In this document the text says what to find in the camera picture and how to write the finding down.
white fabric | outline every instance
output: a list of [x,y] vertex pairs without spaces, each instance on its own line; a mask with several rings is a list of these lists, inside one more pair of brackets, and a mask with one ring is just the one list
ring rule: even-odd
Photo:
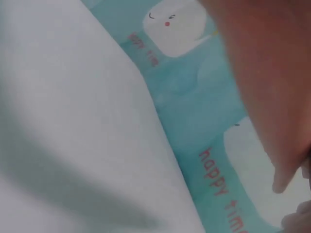
[[0,4],[0,232],[205,232],[141,74],[88,9]]

skin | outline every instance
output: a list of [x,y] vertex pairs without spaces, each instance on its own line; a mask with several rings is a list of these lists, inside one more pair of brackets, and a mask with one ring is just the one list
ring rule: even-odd
[[[311,1],[201,2],[223,37],[241,98],[275,166],[273,189],[282,193],[297,169],[309,166]],[[308,221],[311,208],[298,209],[284,218],[285,232],[309,233]]]

cartoon face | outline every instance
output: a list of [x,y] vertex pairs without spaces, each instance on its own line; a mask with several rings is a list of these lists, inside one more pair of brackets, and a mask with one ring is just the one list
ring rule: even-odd
[[179,57],[210,38],[200,39],[206,23],[206,11],[196,0],[163,0],[147,13],[143,27],[163,54]]
[[285,215],[310,200],[309,181],[299,170],[283,194],[272,191],[274,167],[265,153],[248,117],[225,132],[225,151],[249,198],[260,216],[269,224],[281,227]]

cartoon cloud character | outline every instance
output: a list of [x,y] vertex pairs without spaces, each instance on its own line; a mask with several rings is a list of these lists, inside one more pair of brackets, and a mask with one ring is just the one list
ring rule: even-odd
[[201,38],[206,24],[206,10],[197,0],[162,0],[143,21],[147,35],[169,57],[184,55],[209,39],[211,35]]
[[283,194],[272,191],[274,167],[265,153],[248,117],[225,132],[225,151],[250,200],[269,224],[281,227],[285,215],[310,200],[309,181],[301,170]]

light blue pattern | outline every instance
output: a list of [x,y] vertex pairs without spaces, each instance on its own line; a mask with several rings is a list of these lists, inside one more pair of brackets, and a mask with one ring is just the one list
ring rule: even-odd
[[[178,57],[164,55],[143,29],[144,18],[159,2],[103,0],[90,10],[144,76],[206,231],[231,233],[235,230],[235,227],[230,229],[227,217],[230,212],[225,206],[236,200],[238,215],[244,223],[237,233],[276,232],[277,229],[268,226],[257,214],[225,153],[224,131],[246,113],[221,38],[213,35]],[[214,31],[215,25],[209,19],[200,38]],[[158,65],[149,55],[156,57]],[[209,186],[211,181],[204,179],[206,171],[199,155],[209,147],[226,179],[230,190],[227,195],[214,196],[215,188]]]

